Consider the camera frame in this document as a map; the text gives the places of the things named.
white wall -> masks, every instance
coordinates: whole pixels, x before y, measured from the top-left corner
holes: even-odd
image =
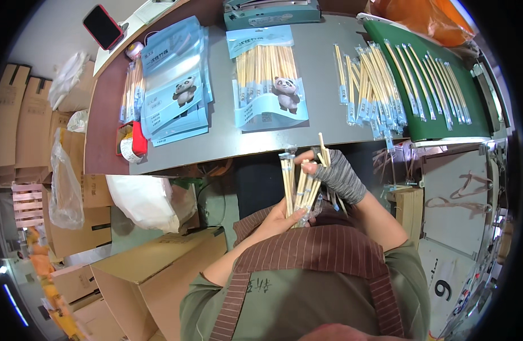
[[[9,61],[32,65],[36,76],[54,78],[55,66],[85,51],[91,60],[98,44],[82,24],[85,15],[101,4],[116,21],[127,19],[146,0],[45,0],[15,43]]]

person's right hand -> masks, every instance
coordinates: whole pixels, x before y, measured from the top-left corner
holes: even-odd
[[[333,189],[345,202],[355,205],[366,195],[366,186],[354,173],[345,155],[336,149],[328,149],[331,158],[331,166],[323,167],[321,164],[307,163],[303,165],[305,173],[312,174]],[[301,164],[305,159],[318,160],[319,147],[312,147],[310,151],[300,154],[293,161]]]

apron strap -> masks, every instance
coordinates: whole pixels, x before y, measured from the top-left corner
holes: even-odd
[[[210,340],[231,340],[251,273],[280,269],[340,272],[367,279],[381,335],[404,337],[382,247],[355,228],[328,225],[293,228],[246,249],[235,262]]]

person's left hand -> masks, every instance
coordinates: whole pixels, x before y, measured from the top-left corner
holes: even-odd
[[[272,236],[284,233],[298,222],[305,213],[306,210],[301,208],[286,218],[286,198],[284,198],[273,207],[271,212],[269,212],[267,217],[265,217],[263,223],[261,223],[252,236],[258,241],[262,241]]]

